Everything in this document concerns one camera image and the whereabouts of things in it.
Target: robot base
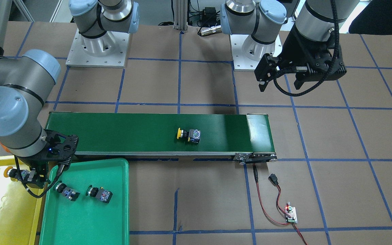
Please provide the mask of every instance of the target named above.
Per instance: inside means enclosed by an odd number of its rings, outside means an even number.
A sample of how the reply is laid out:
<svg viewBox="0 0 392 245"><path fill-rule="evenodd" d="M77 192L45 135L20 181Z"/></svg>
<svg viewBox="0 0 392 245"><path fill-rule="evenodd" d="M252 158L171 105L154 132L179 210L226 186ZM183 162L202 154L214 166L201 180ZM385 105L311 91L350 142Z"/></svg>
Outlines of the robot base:
<svg viewBox="0 0 392 245"><path fill-rule="evenodd" d="M235 71L253 71L255 70L255 68L259 63L259 60L254 61L252 59L249 59L243 53L242 46L248 36L249 35L230 35L231 51L232 51L232 58L234 60ZM274 57L278 56L281 53L281 51L282 51L282 45L278 35L275 41L275 51L273 56Z"/></svg>
<svg viewBox="0 0 392 245"><path fill-rule="evenodd" d="M106 56L92 56L83 50L82 36L75 33L70 52L67 56L66 65L74 67L109 67L124 68L129 46L129 34L112 31L117 47Z"/></svg>

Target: circuit board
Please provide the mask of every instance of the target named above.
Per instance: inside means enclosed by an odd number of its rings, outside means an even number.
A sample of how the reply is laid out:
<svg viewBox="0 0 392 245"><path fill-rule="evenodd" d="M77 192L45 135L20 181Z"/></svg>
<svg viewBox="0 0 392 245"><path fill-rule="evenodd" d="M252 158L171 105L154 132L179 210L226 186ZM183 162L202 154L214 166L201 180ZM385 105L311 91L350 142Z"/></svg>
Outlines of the circuit board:
<svg viewBox="0 0 392 245"><path fill-rule="evenodd" d="M290 205L287 205L284 209L285 211L285 222L297 224L297 214L296 208Z"/></svg>

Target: green conveyor belt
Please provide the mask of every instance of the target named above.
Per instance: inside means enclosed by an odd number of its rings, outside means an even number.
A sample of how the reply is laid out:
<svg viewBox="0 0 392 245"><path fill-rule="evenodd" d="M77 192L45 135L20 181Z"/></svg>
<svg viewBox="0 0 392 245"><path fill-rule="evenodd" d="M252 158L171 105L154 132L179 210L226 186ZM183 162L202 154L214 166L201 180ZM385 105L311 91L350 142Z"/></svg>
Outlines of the green conveyor belt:
<svg viewBox="0 0 392 245"><path fill-rule="evenodd" d="M200 142L177 140L179 127L200 130ZM65 135L78 135L78 155L275 152L267 115L52 112L46 128Z"/></svg>

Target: light blue joint cap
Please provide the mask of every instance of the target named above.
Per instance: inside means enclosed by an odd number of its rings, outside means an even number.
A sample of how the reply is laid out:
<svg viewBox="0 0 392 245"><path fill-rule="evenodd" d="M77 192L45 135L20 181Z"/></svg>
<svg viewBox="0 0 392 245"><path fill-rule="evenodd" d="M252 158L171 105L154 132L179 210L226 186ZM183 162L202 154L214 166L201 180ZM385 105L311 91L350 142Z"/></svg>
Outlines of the light blue joint cap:
<svg viewBox="0 0 392 245"><path fill-rule="evenodd" d="M132 4L131 24L129 24L128 33L136 33L138 30L138 22L140 21L140 12L138 10L138 3Z"/></svg>
<svg viewBox="0 0 392 245"><path fill-rule="evenodd" d="M14 88L0 86L0 136L19 131L28 118L28 104Z"/></svg>
<svg viewBox="0 0 392 245"><path fill-rule="evenodd" d="M83 15L98 5L98 0L70 0L69 9L72 16Z"/></svg>
<svg viewBox="0 0 392 245"><path fill-rule="evenodd" d="M287 16L284 5L277 0L262 0L260 2L261 12L274 23L282 25Z"/></svg>
<svg viewBox="0 0 392 245"><path fill-rule="evenodd" d="M227 35L232 35L231 27L229 26L227 10L224 4L222 4L221 10L220 24L222 26L222 32Z"/></svg>
<svg viewBox="0 0 392 245"><path fill-rule="evenodd" d="M41 65L52 76L54 83L57 84L57 79L61 72L61 66L52 55L42 50L31 49L23 56L28 57Z"/></svg>

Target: red wire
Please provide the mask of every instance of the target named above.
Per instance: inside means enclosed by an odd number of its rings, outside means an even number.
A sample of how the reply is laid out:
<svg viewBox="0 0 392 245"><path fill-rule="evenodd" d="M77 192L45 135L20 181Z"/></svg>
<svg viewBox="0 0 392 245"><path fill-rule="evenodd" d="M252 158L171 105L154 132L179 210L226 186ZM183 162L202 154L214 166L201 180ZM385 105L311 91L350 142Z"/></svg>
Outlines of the red wire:
<svg viewBox="0 0 392 245"><path fill-rule="evenodd" d="M296 230L297 234L299 234L300 238L302 239L302 241L304 242L305 245L308 245L308 243L305 241L305 238L302 236L302 233L299 231L299 228L296 227L296 225L294 223L291 223L294 227L294 229Z"/></svg>
<svg viewBox="0 0 392 245"><path fill-rule="evenodd" d="M267 214L267 212L266 212L266 210L264 209L264 206L263 206L263 201L261 200L260 185L258 184L258 182L257 182L256 184L257 184L258 199L260 200L261 209L263 210L263 213L264 213L264 215L266 216L266 218L267 218L270 222L272 222L272 223L274 223L274 224L276 224L276 225L289 225L289 223L280 223L280 222L277 222L276 220L272 219L272 217L270 217L270 216Z"/></svg>
<svg viewBox="0 0 392 245"><path fill-rule="evenodd" d="M279 205L279 197L280 197L280 186L276 185L277 189L278 189L278 197L276 198L276 205L277 208L286 216L291 217L289 214L287 214Z"/></svg>

